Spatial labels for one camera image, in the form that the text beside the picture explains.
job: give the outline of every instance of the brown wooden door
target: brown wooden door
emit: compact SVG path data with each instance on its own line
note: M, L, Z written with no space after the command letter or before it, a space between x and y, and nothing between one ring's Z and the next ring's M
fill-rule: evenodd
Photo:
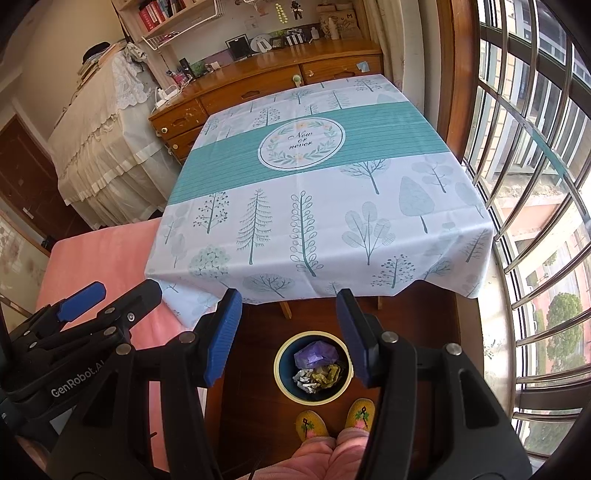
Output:
M0 193L28 223L56 240L91 228L66 206L53 163L13 117L0 132Z

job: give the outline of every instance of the person's leg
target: person's leg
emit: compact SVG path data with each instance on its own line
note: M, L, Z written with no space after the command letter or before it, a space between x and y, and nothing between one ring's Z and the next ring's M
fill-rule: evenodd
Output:
M320 416L310 410L300 413L295 429L302 441L291 458L257 470L253 480L323 480L336 445ZM238 480L247 480L248 475Z
M356 400L347 415L345 428L336 439L324 480L353 480L369 438L375 417L374 403L367 398Z

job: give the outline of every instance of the foot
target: foot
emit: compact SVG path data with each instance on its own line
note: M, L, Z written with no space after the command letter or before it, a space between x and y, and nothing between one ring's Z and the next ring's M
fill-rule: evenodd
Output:
M375 405L368 398L359 398L353 402L347 415L347 422L345 428L354 427L362 429L366 432L371 430L372 423L375 417Z
M324 420L311 410L303 411L297 416L295 429L302 442L313 437L328 437L329 435Z

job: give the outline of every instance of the yellow crumpled wrapper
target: yellow crumpled wrapper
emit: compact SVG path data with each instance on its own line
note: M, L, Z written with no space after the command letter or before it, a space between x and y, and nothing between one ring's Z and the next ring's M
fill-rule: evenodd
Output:
M339 379L340 370L340 366L337 364L316 367L311 377L320 384L320 388L330 388Z

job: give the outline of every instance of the wooden dresser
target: wooden dresser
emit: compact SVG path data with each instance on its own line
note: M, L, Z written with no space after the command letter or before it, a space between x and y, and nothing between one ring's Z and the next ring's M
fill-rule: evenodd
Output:
M366 61L369 71L357 64ZM383 73L382 51L368 40L322 39L255 55L187 85L150 117L176 158L183 163L209 115L248 100L328 80Z

